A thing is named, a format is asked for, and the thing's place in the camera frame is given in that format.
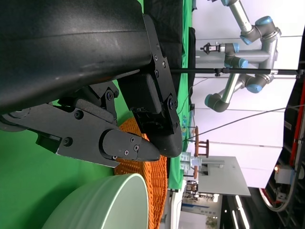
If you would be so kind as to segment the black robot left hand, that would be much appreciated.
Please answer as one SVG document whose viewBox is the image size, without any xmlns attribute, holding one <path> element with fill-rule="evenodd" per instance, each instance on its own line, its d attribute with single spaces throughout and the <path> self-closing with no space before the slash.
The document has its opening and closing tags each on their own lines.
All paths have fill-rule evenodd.
<svg viewBox="0 0 305 229">
<path fill-rule="evenodd" d="M 167 58 L 136 0 L 3 0 L 0 128 L 108 167 L 177 157 Z"/>
</svg>

